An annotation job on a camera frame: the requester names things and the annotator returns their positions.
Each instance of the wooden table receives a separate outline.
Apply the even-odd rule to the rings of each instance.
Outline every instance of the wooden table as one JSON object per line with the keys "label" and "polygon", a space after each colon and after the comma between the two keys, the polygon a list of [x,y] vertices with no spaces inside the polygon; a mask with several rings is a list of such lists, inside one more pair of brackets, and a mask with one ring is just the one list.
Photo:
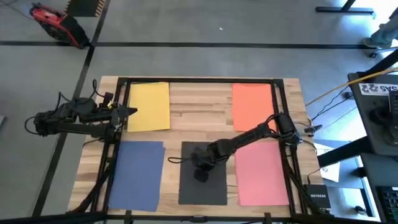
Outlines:
{"label": "wooden table", "polygon": [[[118,77],[103,77],[99,92],[113,92]],[[302,92],[298,79],[284,79],[285,93],[289,113],[294,122],[308,123]],[[232,84],[231,83],[170,83],[170,130],[141,133],[124,132],[122,141],[163,141],[166,148],[160,186],[160,201],[156,212],[133,211],[133,215],[175,215],[175,216],[219,216],[219,217],[263,217],[271,213],[272,217],[290,217],[289,207],[256,206],[241,207],[238,203],[238,190],[234,157],[227,162],[228,204],[214,205],[179,205],[178,187],[180,166],[167,161],[170,156],[179,157],[183,141],[212,142],[220,138],[232,138],[238,135],[233,131]],[[73,186],[68,209],[74,209],[87,196],[95,184],[103,143],[93,142],[83,148],[80,165]],[[302,180],[319,168],[313,146],[307,143],[298,145],[297,157],[300,163]],[[322,184],[320,173],[312,174],[313,184]],[[296,211],[300,211],[297,190],[293,187]],[[124,215],[125,210],[109,210],[109,214]]]}

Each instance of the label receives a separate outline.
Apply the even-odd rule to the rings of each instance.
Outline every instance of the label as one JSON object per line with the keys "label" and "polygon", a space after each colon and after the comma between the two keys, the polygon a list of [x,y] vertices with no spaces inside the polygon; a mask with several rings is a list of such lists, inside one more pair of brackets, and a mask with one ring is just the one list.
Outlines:
{"label": "label", "polygon": [[398,91],[398,85],[378,84],[378,83],[360,83],[359,89],[362,95],[369,96],[388,96],[392,90]]}

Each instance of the yellow paper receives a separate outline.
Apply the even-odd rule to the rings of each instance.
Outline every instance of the yellow paper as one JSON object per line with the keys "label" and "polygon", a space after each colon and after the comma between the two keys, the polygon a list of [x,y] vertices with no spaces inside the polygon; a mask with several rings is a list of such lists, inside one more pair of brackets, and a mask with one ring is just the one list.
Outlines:
{"label": "yellow paper", "polygon": [[169,83],[132,84],[129,106],[138,111],[129,116],[128,132],[170,129]]}

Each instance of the red device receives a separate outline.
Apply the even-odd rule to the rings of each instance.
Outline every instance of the red device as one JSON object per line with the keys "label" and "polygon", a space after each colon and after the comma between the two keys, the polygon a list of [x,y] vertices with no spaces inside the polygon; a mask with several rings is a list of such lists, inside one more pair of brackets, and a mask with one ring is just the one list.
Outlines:
{"label": "red device", "polygon": [[72,16],[40,3],[32,3],[32,5],[32,9],[29,11],[30,15],[51,37],[79,49],[89,45],[90,40],[85,31]]}

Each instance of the concrete floor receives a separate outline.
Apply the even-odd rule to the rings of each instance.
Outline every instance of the concrete floor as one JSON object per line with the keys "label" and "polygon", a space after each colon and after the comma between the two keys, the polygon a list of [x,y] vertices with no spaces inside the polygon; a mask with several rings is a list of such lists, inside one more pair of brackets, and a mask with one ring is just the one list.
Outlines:
{"label": "concrete floor", "polygon": [[[28,15],[31,2],[19,0],[11,6]],[[64,9],[67,1],[41,3]],[[374,17],[317,14],[314,10],[315,6],[343,3],[112,0],[99,41],[358,44],[397,7],[396,3],[387,1],[355,3],[375,8]],[[1,4],[0,42],[54,41],[36,22]],[[92,38],[98,18],[77,19]],[[0,219],[31,214],[56,136],[42,138],[28,134],[23,122],[38,111],[51,110],[58,91],[72,95],[86,55],[87,49],[73,47],[0,45],[0,115],[7,116],[0,129]],[[82,95],[91,91],[93,78],[99,80],[103,75],[294,77],[300,79],[308,102],[346,82],[349,72],[367,70],[380,59],[368,58],[362,50],[341,49],[97,47]],[[309,117],[314,117],[335,94],[309,106]],[[315,124],[324,124],[325,128],[316,138],[352,141],[364,136],[357,110],[339,119],[354,107],[354,101],[347,101],[317,118]],[[83,136],[68,135],[44,214],[65,212],[83,141]]]}

